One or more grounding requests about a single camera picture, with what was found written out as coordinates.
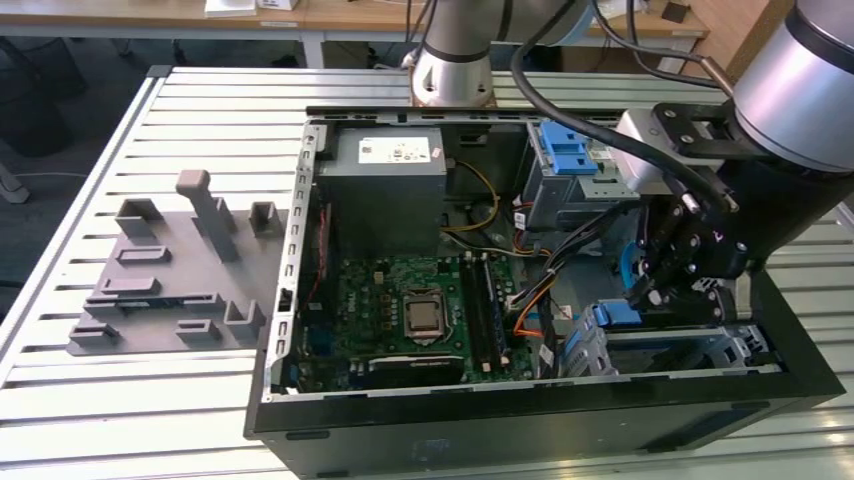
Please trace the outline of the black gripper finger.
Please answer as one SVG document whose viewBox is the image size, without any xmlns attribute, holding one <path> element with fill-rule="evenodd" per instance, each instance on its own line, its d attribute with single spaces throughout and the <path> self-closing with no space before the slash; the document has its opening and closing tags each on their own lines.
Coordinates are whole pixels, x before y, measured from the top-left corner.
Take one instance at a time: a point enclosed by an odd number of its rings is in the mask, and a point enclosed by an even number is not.
<svg viewBox="0 0 854 480">
<path fill-rule="evenodd" d="M 665 292 L 687 273 L 698 251 L 698 236 L 690 231 L 693 214 L 679 200 L 653 200 L 645 210 L 645 255 L 642 274 L 630 289 L 631 300 L 649 300 Z"/>
<path fill-rule="evenodd" d="M 721 297 L 723 281 L 702 276 L 695 262 L 685 265 L 662 263 L 650 269 L 645 309 L 670 312 L 701 313 L 714 309 Z"/>
</svg>

